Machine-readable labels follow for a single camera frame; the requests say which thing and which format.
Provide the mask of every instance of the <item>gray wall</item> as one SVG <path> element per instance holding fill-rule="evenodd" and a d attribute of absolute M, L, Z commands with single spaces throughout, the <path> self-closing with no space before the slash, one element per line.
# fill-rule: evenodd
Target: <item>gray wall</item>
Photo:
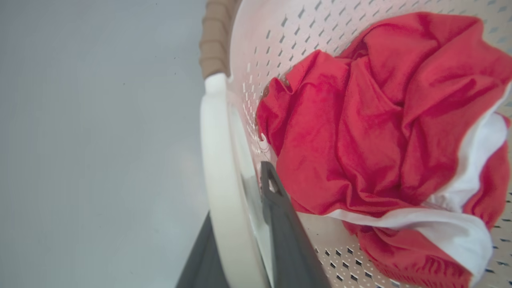
<path fill-rule="evenodd" d="M 173 287 L 207 200 L 204 0 L 0 0 L 0 287 Z"/>

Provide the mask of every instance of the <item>perforated basket wall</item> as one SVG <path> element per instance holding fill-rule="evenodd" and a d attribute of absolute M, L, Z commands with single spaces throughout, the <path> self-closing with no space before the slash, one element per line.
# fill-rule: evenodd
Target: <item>perforated basket wall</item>
<path fill-rule="evenodd" d="M 235 95 L 229 101 L 243 118 L 254 162 L 274 160 L 260 148 L 254 122 L 272 77 L 281 76 L 315 49 L 339 54 L 368 25 L 414 11 L 480 17 L 484 39 L 512 54 L 511 0 L 243 0 L 232 32 L 228 90 Z M 499 112 L 511 117 L 512 101 Z M 492 231 L 494 256 L 478 287 L 512 287 L 512 193 L 507 196 L 506 211 Z M 380 274 L 341 221 L 300 217 L 333 287 L 411 287 Z"/>

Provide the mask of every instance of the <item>white fabric trim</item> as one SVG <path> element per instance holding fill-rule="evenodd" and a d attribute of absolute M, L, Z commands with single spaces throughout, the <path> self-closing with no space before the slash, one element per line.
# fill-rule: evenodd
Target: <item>white fabric trim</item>
<path fill-rule="evenodd" d="M 491 155 L 507 138 L 507 126 L 496 109 L 507 98 L 512 83 L 503 96 L 468 130 L 458 152 L 459 164 L 455 176 L 432 194 L 425 206 L 462 213 L 465 203 L 480 189 L 480 174 Z"/>
<path fill-rule="evenodd" d="M 390 211 L 380 218 L 341 209 L 325 216 L 358 225 L 419 231 L 473 274 L 471 286 L 480 280 L 493 254 L 493 241 L 484 222 L 473 215 L 429 208 L 404 208 Z"/>

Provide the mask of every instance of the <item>basket handle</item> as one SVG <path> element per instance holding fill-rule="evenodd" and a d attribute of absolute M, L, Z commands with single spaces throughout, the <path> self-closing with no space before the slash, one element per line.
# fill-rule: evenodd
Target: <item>basket handle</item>
<path fill-rule="evenodd" d="M 203 17 L 203 35 L 199 42 L 199 64 L 206 79 L 215 73 L 230 76 L 229 43 L 234 17 L 241 0 L 208 0 Z"/>

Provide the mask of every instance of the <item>laundry basket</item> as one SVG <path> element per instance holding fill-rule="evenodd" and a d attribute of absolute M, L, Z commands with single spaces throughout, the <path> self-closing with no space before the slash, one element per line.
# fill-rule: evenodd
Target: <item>laundry basket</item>
<path fill-rule="evenodd" d="M 415 11 L 477 16 L 484 39 L 512 54 L 511 0 L 208 1 L 200 44 L 203 161 L 211 223 L 233 288 L 274 285 L 259 179 L 261 162 L 276 158 L 255 123 L 265 87 L 312 51 L 339 54 L 372 23 Z M 504 103 L 498 112 L 511 117 L 512 102 Z M 512 287 L 511 200 L 508 193 L 492 230 L 494 255 L 477 287 Z M 332 287 L 413 287 L 379 273 L 340 220 L 299 217 Z"/>

